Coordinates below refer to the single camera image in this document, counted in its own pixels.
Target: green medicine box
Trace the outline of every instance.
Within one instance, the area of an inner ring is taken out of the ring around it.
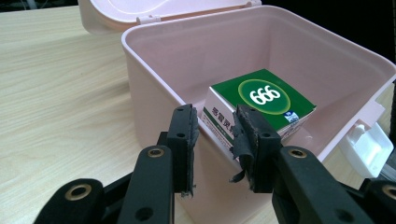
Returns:
[[[282,140],[296,132],[316,107],[265,69],[213,85],[206,96],[202,120],[227,148],[233,144],[233,112],[237,105],[261,111]]]

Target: screw hole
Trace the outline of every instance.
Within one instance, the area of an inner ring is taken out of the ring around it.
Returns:
[[[382,187],[382,191],[393,200],[396,200],[396,187],[392,185],[385,185]]]
[[[299,159],[306,157],[306,153],[304,151],[301,151],[300,149],[291,149],[291,150],[289,150],[289,154],[292,157],[299,158]]]
[[[165,151],[163,151],[162,149],[154,148],[148,151],[148,156],[151,158],[158,158],[161,157],[164,153]]]
[[[137,210],[137,212],[134,214],[134,217],[139,221],[146,221],[149,220],[152,215],[154,215],[152,209],[149,207],[144,207]]]
[[[337,215],[338,219],[344,222],[353,222],[353,216],[350,215],[346,210],[344,209],[336,209],[335,214]]]
[[[64,197],[68,201],[77,201],[87,197],[91,193],[92,187],[88,184],[80,184],[71,187]]]

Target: white cable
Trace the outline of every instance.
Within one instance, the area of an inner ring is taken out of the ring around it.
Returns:
[[[48,1],[49,0],[46,0],[46,2],[43,4],[43,6],[41,6],[40,8],[43,8],[47,3],[48,3]]]
[[[23,9],[26,10],[26,5],[24,4],[24,2],[21,0],[21,3],[23,5]]]
[[[37,9],[37,5],[35,4],[35,0],[26,0],[27,5],[29,5],[30,9]]]

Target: box lid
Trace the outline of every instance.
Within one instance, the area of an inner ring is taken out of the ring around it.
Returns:
[[[260,6],[261,0],[78,0],[82,24],[93,34],[122,32],[139,24]]]

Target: wooden table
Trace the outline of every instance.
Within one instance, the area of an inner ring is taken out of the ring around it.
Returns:
[[[78,7],[0,14],[0,223],[32,223],[71,180],[108,185],[134,169],[142,147],[120,35],[88,34]],[[388,111],[380,123],[388,132]],[[361,184],[338,148],[324,164]],[[270,203],[246,223],[264,222],[276,223]],[[192,223],[178,203],[176,223]]]

